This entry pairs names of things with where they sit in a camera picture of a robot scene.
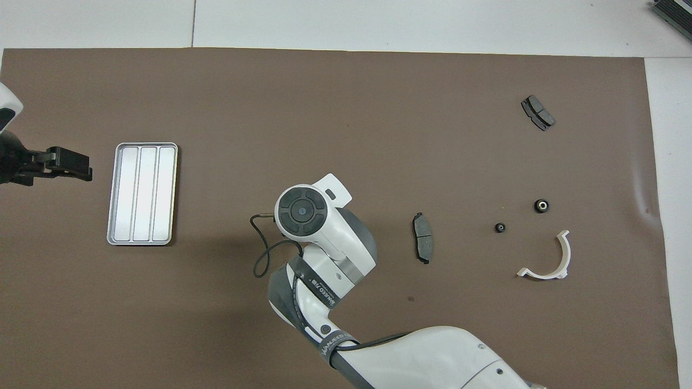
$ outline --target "black ribbed object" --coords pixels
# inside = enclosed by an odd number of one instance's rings
[[[680,31],[687,39],[692,40],[692,13],[687,10],[679,0],[658,0],[652,7],[653,12],[667,21],[676,30]],[[683,0],[692,7],[692,1]]]

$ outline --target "round center button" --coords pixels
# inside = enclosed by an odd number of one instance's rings
[[[298,223],[305,223],[312,219],[315,214],[315,208],[310,201],[301,199],[293,203],[291,206],[291,217]]]

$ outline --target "white tabletop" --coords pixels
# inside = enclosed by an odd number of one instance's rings
[[[680,387],[692,389],[692,42],[649,8],[646,0],[5,0],[0,49],[194,45],[645,57]]]

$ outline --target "white curved bracket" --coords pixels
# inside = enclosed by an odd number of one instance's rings
[[[568,230],[564,230],[557,235],[557,238],[560,241],[560,245],[563,248],[563,259],[562,262],[560,262],[560,266],[558,266],[558,268],[555,271],[553,271],[550,274],[540,275],[524,267],[521,270],[519,270],[519,273],[517,273],[517,275],[520,275],[522,277],[524,275],[530,275],[531,277],[538,278],[539,280],[550,280],[552,278],[562,279],[567,277],[567,266],[570,265],[570,260],[572,259],[572,250],[570,248],[570,243],[567,241],[567,234],[569,233],[570,232]]]

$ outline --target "circular button pad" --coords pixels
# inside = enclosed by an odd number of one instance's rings
[[[324,197],[311,188],[293,188],[279,199],[279,222],[295,236],[316,233],[325,224]]]

